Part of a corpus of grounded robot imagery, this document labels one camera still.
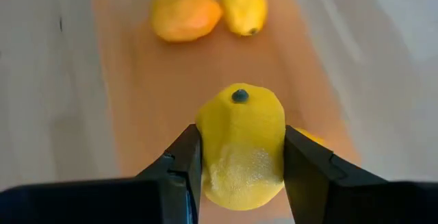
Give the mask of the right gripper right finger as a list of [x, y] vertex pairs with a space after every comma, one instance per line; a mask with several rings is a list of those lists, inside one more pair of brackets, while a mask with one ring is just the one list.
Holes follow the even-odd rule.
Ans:
[[438, 224], [438, 182], [387, 181], [291, 126], [283, 157], [295, 224]]

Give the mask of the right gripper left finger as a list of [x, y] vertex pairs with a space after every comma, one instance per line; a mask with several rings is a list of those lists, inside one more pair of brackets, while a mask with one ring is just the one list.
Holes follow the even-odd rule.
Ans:
[[191, 124], [134, 177], [0, 192], [0, 224], [198, 224], [201, 157], [201, 135]]

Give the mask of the yellow lemon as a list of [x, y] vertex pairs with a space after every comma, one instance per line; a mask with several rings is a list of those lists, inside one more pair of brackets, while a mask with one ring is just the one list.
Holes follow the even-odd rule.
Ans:
[[231, 84], [196, 116], [201, 134], [202, 187], [230, 210], [252, 210], [283, 188], [285, 113], [267, 88]]
[[225, 22], [239, 36], [258, 33], [266, 21], [268, 0], [221, 0]]
[[300, 132], [302, 135], [304, 135], [304, 136], [306, 136], [307, 138], [309, 138], [310, 140], [312, 140], [312, 141], [318, 143], [319, 145], [322, 145], [322, 146], [325, 145], [323, 139], [319, 138], [319, 137], [316, 136], [316, 135], [311, 134], [311, 133], [308, 132], [307, 130], [302, 129], [302, 128], [296, 128], [296, 130], [297, 130], [298, 132]]

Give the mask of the orange plastic tray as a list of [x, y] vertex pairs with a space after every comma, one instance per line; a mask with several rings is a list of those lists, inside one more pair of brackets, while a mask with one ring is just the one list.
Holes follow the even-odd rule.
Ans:
[[198, 109], [233, 83], [270, 89], [289, 125], [360, 163], [297, 0], [268, 0], [267, 23], [255, 36], [236, 36], [219, 23], [209, 35], [177, 44], [152, 32], [151, 2], [92, 0], [123, 175], [155, 161], [194, 121]]

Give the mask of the orange-tinted lemon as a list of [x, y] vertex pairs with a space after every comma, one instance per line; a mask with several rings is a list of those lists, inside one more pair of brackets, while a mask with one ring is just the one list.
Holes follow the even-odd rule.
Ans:
[[167, 42], [189, 42], [208, 35], [222, 17], [216, 0], [153, 0], [151, 27]]

